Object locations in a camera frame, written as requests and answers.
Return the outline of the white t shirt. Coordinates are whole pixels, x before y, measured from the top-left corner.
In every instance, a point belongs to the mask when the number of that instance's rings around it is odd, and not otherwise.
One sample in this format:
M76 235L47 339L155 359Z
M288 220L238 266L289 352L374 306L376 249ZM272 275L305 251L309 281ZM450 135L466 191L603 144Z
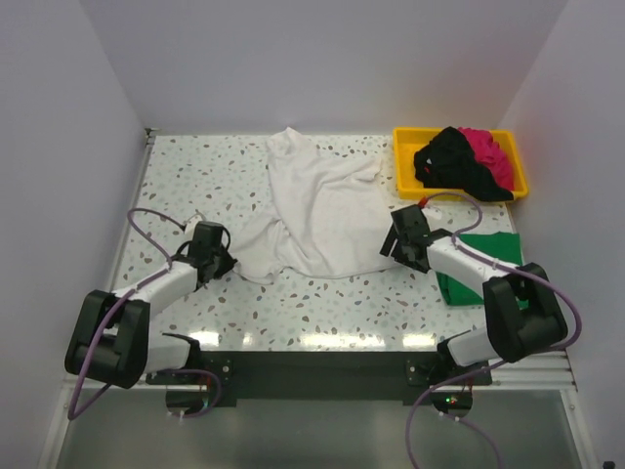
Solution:
M233 239L237 274L271 284L285 269L335 279L395 265L380 253L391 224L380 157L323 156L292 128L267 147L271 200Z

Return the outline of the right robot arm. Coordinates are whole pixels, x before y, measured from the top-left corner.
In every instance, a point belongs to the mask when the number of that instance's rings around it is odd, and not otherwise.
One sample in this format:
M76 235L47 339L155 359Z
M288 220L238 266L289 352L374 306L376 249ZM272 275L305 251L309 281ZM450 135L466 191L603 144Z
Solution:
M380 253L412 270L460 282L482 300L485 326L442 340L428 381L458 383L491 360L518 362L563 341L568 327L556 293L537 264L488 256L445 229L433 230L419 205L391 214Z

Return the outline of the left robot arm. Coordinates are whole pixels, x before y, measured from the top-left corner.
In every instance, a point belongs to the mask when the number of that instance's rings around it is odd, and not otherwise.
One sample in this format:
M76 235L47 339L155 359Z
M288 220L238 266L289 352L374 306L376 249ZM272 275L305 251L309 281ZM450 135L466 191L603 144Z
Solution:
M198 221L157 273L111 292L85 297L64 358L65 370L106 385L132 388L145 374L169 371L181 383L202 371L196 339L150 333L150 320L176 301L229 273L230 234L221 224Z

